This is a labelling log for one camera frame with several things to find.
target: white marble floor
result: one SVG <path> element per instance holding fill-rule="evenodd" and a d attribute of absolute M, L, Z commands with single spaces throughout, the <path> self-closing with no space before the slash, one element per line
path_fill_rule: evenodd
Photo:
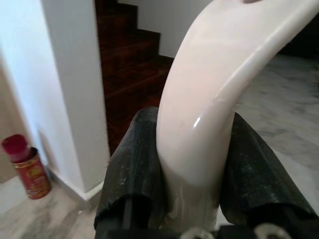
<path fill-rule="evenodd" d="M 319 92 L 315 64 L 276 56 L 244 93 L 237 112 L 272 147 L 319 214 Z M 95 212 L 82 212 L 58 187 L 1 215 L 0 238 L 91 239 Z M 217 223 L 226 222 L 218 215 Z"/>

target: dark wood stair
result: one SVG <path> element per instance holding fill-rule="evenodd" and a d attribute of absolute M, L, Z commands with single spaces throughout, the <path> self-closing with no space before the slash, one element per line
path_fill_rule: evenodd
<path fill-rule="evenodd" d="M 160 34 L 137 29 L 137 6 L 96 0 L 110 153 L 135 113 L 158 106 L 172 58 L 159 56 Z"/>

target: white curved handle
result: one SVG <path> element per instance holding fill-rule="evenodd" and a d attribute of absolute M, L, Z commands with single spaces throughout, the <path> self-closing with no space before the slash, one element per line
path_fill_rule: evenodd
<path fill-rule="evenodd" d="M 190 27 L 170 70 L 157 126 L 170 224 L 177 231 L 214 226 L 233 108 L 253 77 L 318 11 L 319 0 L 215 0 Z"/>

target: red can cap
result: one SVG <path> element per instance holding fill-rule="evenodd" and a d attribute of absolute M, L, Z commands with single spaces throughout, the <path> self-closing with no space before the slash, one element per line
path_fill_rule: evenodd
<path fill-rule="evenodd" d="M 7 154 L 21 153 L 27 148 L 28 145 L 24 136 L 21 134 L 15 134 L 5 138 L 1 144 Z"/>

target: white pillar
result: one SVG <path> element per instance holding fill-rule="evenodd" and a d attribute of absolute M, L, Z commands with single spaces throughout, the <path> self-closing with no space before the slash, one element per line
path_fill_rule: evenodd
<path fill-rule="evenodd" d="M 109 160 L 94 4 L 3 4 L 1 54 L 32 143 L 60 180 L 89 199 Z"/>

